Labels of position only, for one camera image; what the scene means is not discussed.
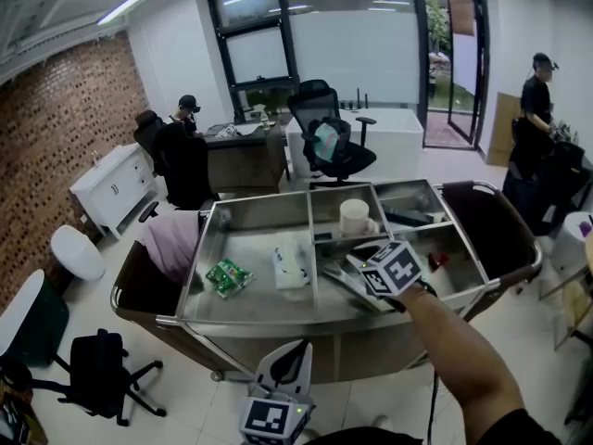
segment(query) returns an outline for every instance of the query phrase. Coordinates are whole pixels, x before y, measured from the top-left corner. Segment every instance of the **hand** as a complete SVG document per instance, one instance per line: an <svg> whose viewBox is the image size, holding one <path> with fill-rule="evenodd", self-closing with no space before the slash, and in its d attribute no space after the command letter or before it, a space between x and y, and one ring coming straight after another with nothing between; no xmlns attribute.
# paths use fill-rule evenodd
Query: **hand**
<svg viewBox="0 0 593 445"><path fill-rule="evenodd" d="M420 284L414 284L408 288L404 293L396 298L397 301L403 304L404 307L408 308L411 303L424 295L430 295L426 289Z"/></svg>

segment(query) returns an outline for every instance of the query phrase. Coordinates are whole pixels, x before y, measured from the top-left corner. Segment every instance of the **metal tray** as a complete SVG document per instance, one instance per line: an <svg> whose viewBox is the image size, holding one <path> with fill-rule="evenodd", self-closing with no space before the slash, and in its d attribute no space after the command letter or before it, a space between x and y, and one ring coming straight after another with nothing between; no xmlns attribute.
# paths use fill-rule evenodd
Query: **metal tray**
<svg viewBox="0 0 593 445"><path fill-rule="evenodd" d="M339 236L339 208L350 198L369 204L378 234ZM420 228L393 226L386 222L382 203L437 214L440 222ZM316 234L326 233L331 233L332 239L315 240ZM391 307L373 307L372 301L338 280L340 272L346 272L360 285L357 270L347 261L352 248L370 240L389 242L396 238L410 241L421 259L426 259L425 277L441 298L456 297L484 286L469 246L427 182L382 184L376 191L371 184L361 184L216 203L200 240L194 274L180 299L178 318L188 324L236 326L234 332L240 330L242 334L245 328L269 330L273 325L281 336L288 331L302 335L306 330L311 334L315 331L311 327L316 325L323 325L324 331L355 331L360 328L360 321L367 322L369 327L398 323L402 321L396 318L402 316L400 313ZM307 286L290 295L275 287L271 259L274 249L284 242L298 246L310 278ZM447 266L430 273L430 253L446 253ZM228 299L214 292L206 280L208 271L223 259L236 262L255 276L246 288ZM334 276L328 268L334 269ZM211 334L212 328L206 329Z"/></svg>

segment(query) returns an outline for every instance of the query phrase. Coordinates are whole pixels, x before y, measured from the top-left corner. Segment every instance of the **black cap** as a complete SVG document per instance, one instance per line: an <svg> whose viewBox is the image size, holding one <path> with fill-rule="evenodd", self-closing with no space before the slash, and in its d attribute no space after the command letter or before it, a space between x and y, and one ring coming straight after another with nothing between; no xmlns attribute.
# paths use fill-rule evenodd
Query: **black cap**
<svg viewBox="0 0 593 445"><path fill-rule="evenodd" d="M194 110L197 107L196 98L189 94L184 95L179 99L179 107Z"/></svg>
<svg viewBox="0 0 593 445"><path fill-rule="evenodd" d="M556 70L558 68L558 66L555 65L548 57L548 55L545 55L544 53L537 53L534 56L534 66L535 65L538 65L538 67L548 65L551 67L551 70Z"/></svg>

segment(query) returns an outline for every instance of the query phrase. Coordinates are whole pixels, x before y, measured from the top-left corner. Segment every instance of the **green snack package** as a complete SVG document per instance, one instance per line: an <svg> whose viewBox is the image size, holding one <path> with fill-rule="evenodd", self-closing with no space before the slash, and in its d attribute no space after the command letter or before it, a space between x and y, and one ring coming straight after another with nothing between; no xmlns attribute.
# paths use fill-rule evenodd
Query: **green snack package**
<svg viewBox="0 0 593 445"><path fill-rule="evenodd" d="M253 279L253 274L225 259L206 274L214 290L224 299L243 289Z"/></svg>

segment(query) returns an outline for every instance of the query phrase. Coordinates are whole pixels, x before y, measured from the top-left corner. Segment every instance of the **white drawer unit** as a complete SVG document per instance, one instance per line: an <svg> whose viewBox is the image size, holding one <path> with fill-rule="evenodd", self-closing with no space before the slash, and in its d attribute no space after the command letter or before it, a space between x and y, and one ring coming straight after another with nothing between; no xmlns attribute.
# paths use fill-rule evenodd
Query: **white drawer unit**
<svg viewBox="0 0 593 445"><path fill-rule="evenodd" d="M98 166L85 173L70 191L101 234L107 227L121 239L118 225L149 191L158 191L155 178L138 144L116 146Z"/></svg>

